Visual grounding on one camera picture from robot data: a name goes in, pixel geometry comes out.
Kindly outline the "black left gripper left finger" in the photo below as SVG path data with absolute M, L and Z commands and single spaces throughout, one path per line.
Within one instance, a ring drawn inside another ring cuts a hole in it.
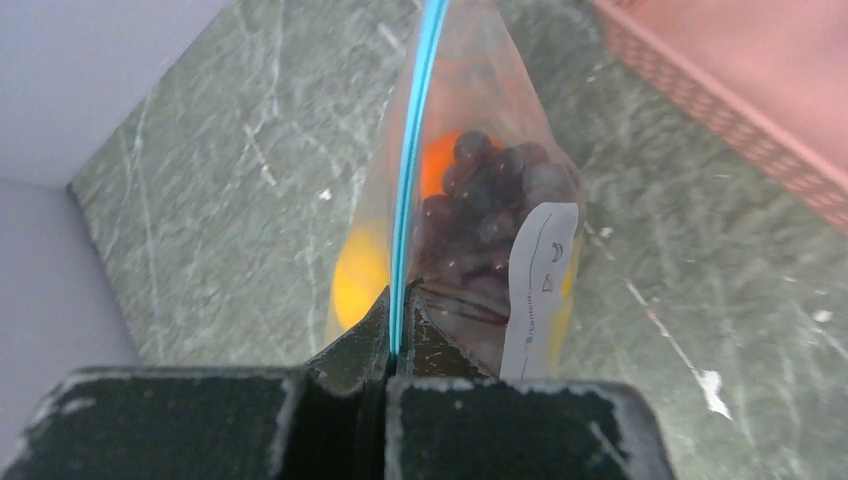
M 334 395 L 353 395 L 380 380 L 389 357 L 390 305 L 386 287 L 361 321 L 305 363 L 310 379 Z

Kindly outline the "pink perforated plastic basket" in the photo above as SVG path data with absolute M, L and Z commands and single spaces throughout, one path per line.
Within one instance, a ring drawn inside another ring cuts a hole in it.
M 839 230 L 843 1 L 597 1 L 608 49 Z

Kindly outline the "clear zip top bag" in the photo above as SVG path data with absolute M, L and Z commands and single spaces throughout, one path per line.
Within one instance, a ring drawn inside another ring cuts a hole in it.
M 580 173 L 496 4 L 428 1 L 334 268 L 325 338 L 413 289 L 441 351 L 493 377 L 550 378 L 584 224 Z

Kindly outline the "yellow bell pepper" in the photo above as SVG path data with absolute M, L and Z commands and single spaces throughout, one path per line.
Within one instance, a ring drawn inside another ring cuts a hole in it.
M 551 321 L 548 348 L 548 367 L 550 376 L 557 376 L 560 370 L 559 365 L 562 346 L 574 304 L 573 287 L 579 270 L 582 240 L 583 233 L 580 232 L 575 238 L 572 246 L 570 263 L 561 290 L 561 302 Z

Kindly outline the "orange fruit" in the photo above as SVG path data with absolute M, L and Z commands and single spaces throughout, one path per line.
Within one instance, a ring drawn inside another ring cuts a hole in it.
M 454 164 L 453 147 L 463 133 L 466 130 L 450 131 L 423 148 L 419 162 L 419 193 L 422 200 L 444 193 L 442 178 Z

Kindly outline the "dark purple grape bunch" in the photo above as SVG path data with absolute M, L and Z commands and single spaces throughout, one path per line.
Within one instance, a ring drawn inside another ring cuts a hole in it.
M 431 287 L 508 298 L 510 253 L 530 212 L 542 203 L 575 203 L 576 166 L 543 145 L 504 146 L 466 130 L 453 147 L 443 194 L 422 200 L 410 276 Z

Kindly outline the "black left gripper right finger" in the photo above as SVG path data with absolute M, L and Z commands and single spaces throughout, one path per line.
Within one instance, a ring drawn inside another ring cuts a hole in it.
M 440 330 L 417 286 L 406 287 L 395 373 L 406 377 L 489 378 Z

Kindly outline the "yellow mango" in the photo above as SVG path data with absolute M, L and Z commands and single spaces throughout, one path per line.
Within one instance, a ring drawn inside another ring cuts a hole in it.
M 348 235 L 333 273 L 332 311 L 344 331 L 362 320 L 390 281 L 386 225 L 371 222 Z

